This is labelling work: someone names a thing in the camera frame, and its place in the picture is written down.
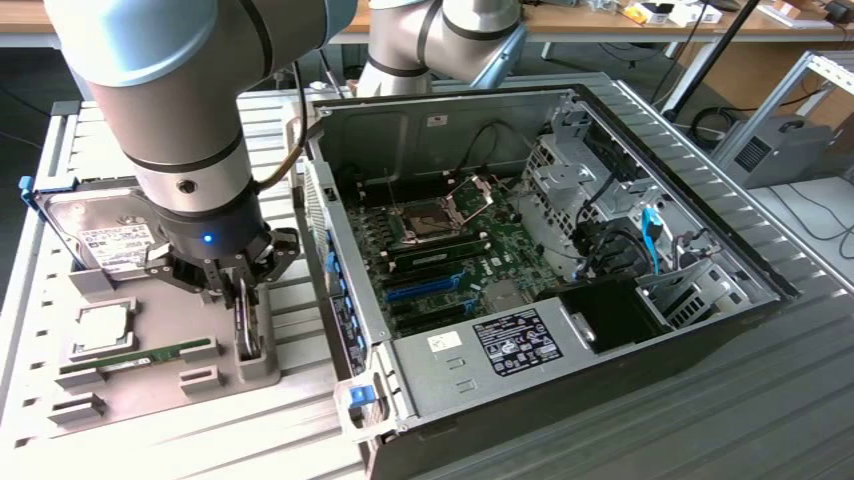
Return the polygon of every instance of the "silver robot arm segment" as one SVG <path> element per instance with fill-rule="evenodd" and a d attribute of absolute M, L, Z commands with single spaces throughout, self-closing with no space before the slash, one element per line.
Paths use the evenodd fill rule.
<path fill-rule="evenodd" d="M 371 0 L 360 97 L 430 91 L 430 70 L 494 88 L 519 59 L 527 28 L 516 0 Z"/>
<path fill-rule="evenodd" d="M 44 3 L 169 239 L 147 270 L 192 292 L 227 292 L 226 271 L 278 278 L 299 241 L 260 215 L 236 96 L 343 30 L 356 0 Z"/>

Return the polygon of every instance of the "white sticker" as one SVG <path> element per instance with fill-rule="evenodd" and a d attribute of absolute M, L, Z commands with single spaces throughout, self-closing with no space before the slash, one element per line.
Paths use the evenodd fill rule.
<path fill-rule="evenodd" d="M 155 243 L 144 223 L 80 232 L 80 240 L 107 273 L 141 269 L 145 266 L 145 247 Z"/>
<path fill-rule="evenodd" d="M 439 254 L 432 255 L 430 257 L 418 258 L 418 259 L 412 260 L 412 265 L 420 265 L 423 263 L 438 262 L 439 260 L 444 260 L 446 258 L 448 258 L 448 254 L 447 253 L 439 253 Z"/>
<path fill-rule="evenodd" d="M 490 268 L 490 264 L 483 258 L 480 259 L 480 265 L 483 266 L 483 271 L 486 272 L 486 274 L 492 275 L 492 269 Z"/>
<path fill-rule="evenodd" d="M 427 344 L 430 345 L 430 351 L 436 353 L 442 350 L 447 350 L 448 348 L 459 347 L 463 344 L 463 341 L 459 339 L 456 331 L 452 331 L 430 337 L 427 339 Z"/>
<path fill-rule="evenodd" d="M 434 115 L 432 117 L 427 117 L 428 127 L 444 127 L 447 124 L 448 124 L 447 115 Z"/>

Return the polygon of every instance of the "metal grid table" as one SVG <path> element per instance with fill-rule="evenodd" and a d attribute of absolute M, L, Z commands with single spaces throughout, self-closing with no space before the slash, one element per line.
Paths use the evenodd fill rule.
<path fill-rule="evenodd" d="M 260 92 L 238 102 L 259 178 L 286 155 L 283 105 L 290 111 L 295 100 L 292 91 Z M 104 177 L 131 174 L 100 110 L 84 103 L 77 115 L 51 120 L 39 176 L 92 170 Z M 262 211 L 274 227 L 296 227 L 287 182 L 262 195 Z M 27 422 L 37 417 L 31 413 L 49 403 L 28 395 L 28 383 L 33 375 L 52 371 L 49 302 L 63 291 L 71 267 L 59 238 L 49 230 L 44 234 L 39 223 L 28 212 L 0 322 L 1 392 L 9 387 L 0 430 L 4 469 L 17 468 L 29 478 L 115 478 L 116 472 L 149 479 L 194 474 L 250 478 L 266 472 L 287 472 L 288 478 L 362 478 L 358 447 L 340 436 L 336 378 L 304 258 L 270 292 L 283 377 L 278 385 L 56 439 L 27 435 Z"/>
<path fill-rule="evenodd" d="M 738 187 L 702 153 L 675 145 L 681 134 L 655 120 L 629 87 L 600 74 L 528 78 L 524 84 L 559 81 L 588 85 L 803 295 L 778 318 L 682 375 L 424 478 L 842 478 L 854 472 L 850 292 L 815 266 L 813 254 L 803 253 L 806 246 L 781 233 L 785 226 L 757 213 L 767 214 L 762 205 L 733 194 Z M 443 82 L 436 90 L 455 88 Z M 279 105 L 288 102 L 279 93 L 240 100 L 256 175 L 282 157 Z M 51 165 L 85 168 L 85 159 L 97 162 L 116 153 L 93 105 L 85 104 L 76 118 L 53 119 L 45 152 L 41 175 Z M 264 197 L 264 214 L 274 225 L 295 221 L 284 187 Z M 29 299 L 36 306 L 57 261 L 68 268 L 68 259 L 59 260 L 61 253 L 52 251 L 51 235 L 40 239 L 41 227 L 29 213 L 13 271 L 17 281 L 0 321 L 0 348 L 8 348 L 0 353 L 9 355 L 0 358 L 15 357 L 21 338 L 16 374 L 39 352 L 32 344 L 37 323 L 49 321 L 33 319 L 36 315 L 24 318 L 16 299 Z M 37 478 L 59 476 L 57 469 L 64 477 L 87 478 L 112 478 L 117 472 L 125 478 L 360 478 L 358 450 L 339 435 L 330 353 L 300 265 L 275 289 L 284 372 L 278 386 L 56 440 L 35 440 L 20 448 L 20 439 L 1 438 L 0 452 L 11 454 L 12 462 L 4 466 L 11 471 L 27 468 Z M 29 291 L 33 278 L 39 282 Z M 5 368 L 4 386 L 9 371 Z M 21 388 L 13 382 L 7 412 L 21 405 Z"/>

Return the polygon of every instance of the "pcie slot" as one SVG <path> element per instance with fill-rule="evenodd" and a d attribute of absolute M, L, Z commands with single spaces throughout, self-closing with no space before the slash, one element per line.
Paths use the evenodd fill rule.
<path fill-rule="evenodd" d="M 463 271 L 455 275 L 451 275 L 450 277 L 440 278 L 416 285 L 410 285 L 408 287 L 403 287 L 395 290 L 390 290 L 388 292 L 386 292 L 386 301 L 398 302 L 400 300 L 420 297 L 423 295 L 430 295 L 431 293 L 455 290 L 459 287 L 459 280 L 460 278 L 463 278 L 464 274 L 466 272 Z"/>

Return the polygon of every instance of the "hard drive label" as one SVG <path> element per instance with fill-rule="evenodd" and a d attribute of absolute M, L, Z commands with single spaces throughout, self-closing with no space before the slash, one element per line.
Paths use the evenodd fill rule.
<path fill-rule="evenodd" d="M 502 377 L 563 357 L 535 309 L 474 326 L 492 370 Z"/>
<path fill-rule="evenodd" d="M 155 243 L 144 223 L 80 232 L 97 264 L 107 273 L 129 272 L 145 265 L 145 247 Z"/>

